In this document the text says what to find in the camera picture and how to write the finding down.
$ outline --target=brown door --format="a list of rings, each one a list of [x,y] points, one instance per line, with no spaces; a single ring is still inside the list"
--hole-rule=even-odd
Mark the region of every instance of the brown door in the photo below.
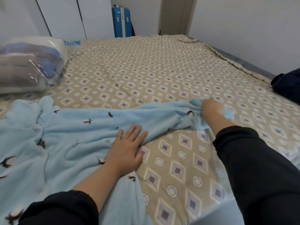
[[[194,0],[163,0],[160,35],[186,34]]]

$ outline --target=hand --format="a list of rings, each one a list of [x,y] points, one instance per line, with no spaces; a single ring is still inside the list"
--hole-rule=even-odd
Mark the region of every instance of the hand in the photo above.
[[[215,113],[219,113],[221,115],[224,114],[224,107],[222,103],[214,100],[213,97],[204,99],[202,101],[202,117],[206,120],[208,117],[214,115]]]
[[[139,137],[142,126],[139,125],[134,130],[133,125],[122,137],[123,130],[118,132],[112,147],[107,155],[105,164],[111,166],[117,172],[119,177],[134,171],[142,162],[143,154],[139,151],[135,155],[137,147],[143,142],[148,135],[148,131],[143,132]]]

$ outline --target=white stripe on suitcase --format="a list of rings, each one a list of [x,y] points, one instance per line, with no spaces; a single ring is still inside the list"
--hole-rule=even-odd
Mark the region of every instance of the white stripe on suitcase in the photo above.
[[[122,33],[123,33],[123,38],[126,37],[126,31],[125,31],[125,15],[124,15],[124,9],[121,7],[121,19],[122,19]]]

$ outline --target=clear plastic bag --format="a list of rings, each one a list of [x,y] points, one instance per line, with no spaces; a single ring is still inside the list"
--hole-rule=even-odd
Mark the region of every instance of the clear plastic bag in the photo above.
[[[79,52],[75,46],[53,37],[12,38],[0,46],[0,94],[43,91],[57,84],[69,57]]]

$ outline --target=bed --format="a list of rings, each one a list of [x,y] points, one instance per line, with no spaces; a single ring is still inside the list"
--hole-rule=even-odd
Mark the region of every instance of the bed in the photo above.
[[[67,108],[126,109],[148,102],[214,97],[292,163],[300,161],[300,107],[272,92],[270,80],[184,35],[86,40],[44,93],[0,97],[0,118],[15,99],[45,95]],[[211,131],[168,131],[141,150],[138,177],[154,224],[188,224],[233,199]]]

